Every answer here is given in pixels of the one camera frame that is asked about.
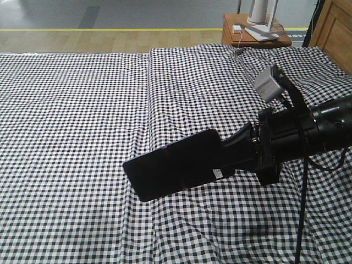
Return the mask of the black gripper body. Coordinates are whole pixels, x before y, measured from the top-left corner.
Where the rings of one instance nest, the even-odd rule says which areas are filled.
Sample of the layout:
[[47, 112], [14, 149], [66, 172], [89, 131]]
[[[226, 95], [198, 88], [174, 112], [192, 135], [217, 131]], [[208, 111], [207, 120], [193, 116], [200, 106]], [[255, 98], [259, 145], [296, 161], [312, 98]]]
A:
[[301, 113], [293, 109], [276, 113], [272, 108], [259, 111], [255, 124], [258, 143], [254, 172], [261, 185], [278, 183], [282, 163], [303, 157], [302, 140], [314, 128], [308, 109]]

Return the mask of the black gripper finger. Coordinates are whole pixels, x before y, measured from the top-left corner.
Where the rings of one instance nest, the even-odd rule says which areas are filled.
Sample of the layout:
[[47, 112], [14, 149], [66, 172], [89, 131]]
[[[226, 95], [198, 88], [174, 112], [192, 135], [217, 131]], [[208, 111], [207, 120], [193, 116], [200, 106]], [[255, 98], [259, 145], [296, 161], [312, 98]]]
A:
[[256, 166], [257, 152], [253, 143], [225, 144], [217, 157], [217, 168], [226, 173], [237, 169], [252, 172]]
[[252, 145], [253, 127], [246, 123], [234, 135], [222, 141], [223, 147], [250, 147]]

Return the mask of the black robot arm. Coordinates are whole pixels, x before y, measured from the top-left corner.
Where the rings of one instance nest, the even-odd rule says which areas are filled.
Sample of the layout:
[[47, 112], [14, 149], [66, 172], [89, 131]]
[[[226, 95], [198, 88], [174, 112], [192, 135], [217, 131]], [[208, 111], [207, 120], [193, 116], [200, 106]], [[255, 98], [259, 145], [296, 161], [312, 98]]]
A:
[[316, 107], [305, 103], [274, 112], [259, 112], [255, 125], [245, 124], [223, 141], [216, 165], [223, 177], [237, 170], [255, 173], [262, 186], [277, 183], [282, 164], [351, 146], [351, 96]]

